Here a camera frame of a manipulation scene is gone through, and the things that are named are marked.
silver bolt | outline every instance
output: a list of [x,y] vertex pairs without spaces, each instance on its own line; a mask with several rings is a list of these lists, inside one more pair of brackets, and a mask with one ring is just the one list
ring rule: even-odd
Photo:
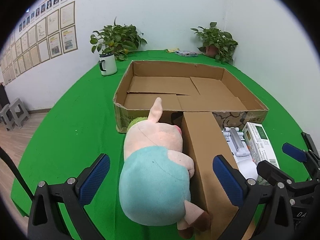
[[70,178],[70,179],[67,180],[67,183],[70,184],[70,185],[74,184],[75,182],[76,182],[75,178]]
[[247,179],[247,182],[248,182],[248,184],[249,185],[254,185],[254,184],[256,184],[256,181],[254,180],[254,179]]
[[41,180],[39,183],[38,183],[38,186],[39,187],[43,187],[45,185],[45,181]]
[[279,188],[284,188],[284,184],[282,182],[278,182],[278,187]]

brown hoof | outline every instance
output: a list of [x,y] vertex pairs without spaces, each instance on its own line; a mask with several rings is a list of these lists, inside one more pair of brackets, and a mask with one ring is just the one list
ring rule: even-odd
[[210,228],[210,216],[204,211],[190,226],[199,230],[200,232],[204,232]]
[[190,239],[193,236],[193,228],[186,228],[183,230],[178,230],[179,236],[184,239]]

green table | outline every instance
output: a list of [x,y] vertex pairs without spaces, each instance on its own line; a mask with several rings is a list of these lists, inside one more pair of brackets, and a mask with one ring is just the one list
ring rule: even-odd
[[[94,66],[80,78],[55,104],[33,135],[21,159],[19,170],[31,191],[39,181],[63,183],[76,177],[100,153],[110,156],[111,168],[91,204],[85,209],[106,240],[179,239],[176,225],[146,227],[130,221],[122,212],[118,181],[123,166],[124,134],[117,133],[112,98],[124,71],[131,60],[163,60],[222,66],[235,75],[269,109],[263,122],[281,169],[296,181],[304,181],[308,174],[301,163],[281,151],[289,142],[307,149],[300,135],[301,129],[288,112],[262,87],[231,65],[221,65],[214,59],[181,57],[165,51],[142,51],[129,56],[128,61],[117,62],[118,72],[102,76]],[[85,118],[83,113],[91,113]],[[28,215],[31,201],[15,180],[11,198],[22,215]],[[64,205],[63,217],[73,238],[80,239]]]

long brown cardboard box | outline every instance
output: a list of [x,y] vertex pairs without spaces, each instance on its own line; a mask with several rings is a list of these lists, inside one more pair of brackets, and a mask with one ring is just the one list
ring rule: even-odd
[[160,122],[181,125],[183,112],[212,112],[221,128],[262,123],[268,108],[236,77],[221,67],[168,61],[132,61],[113,98],[116,125],[148,116],[157,97],[163,101]]
[[[233,168],[236,162],[210,112],[185,112],[182,119],[183,153],[195,163],[195,174],[190,180],[191,201],[206,210],[211,217],[211,229],[196,233],[196,240],[216,240],[228,226],[238,208],[233,206],[212,170],[216,155],[223,155]],[[254,231],[252,222],[243,240]]]

teal plush body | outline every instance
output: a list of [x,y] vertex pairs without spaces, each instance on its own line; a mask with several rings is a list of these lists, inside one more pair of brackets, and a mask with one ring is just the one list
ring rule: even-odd
[[141,225],[171,225],[186,214],[189,173],[169,160],[167,153],[165,147],[145,147],[124,163],[119,182],[121,207],[129,219]]

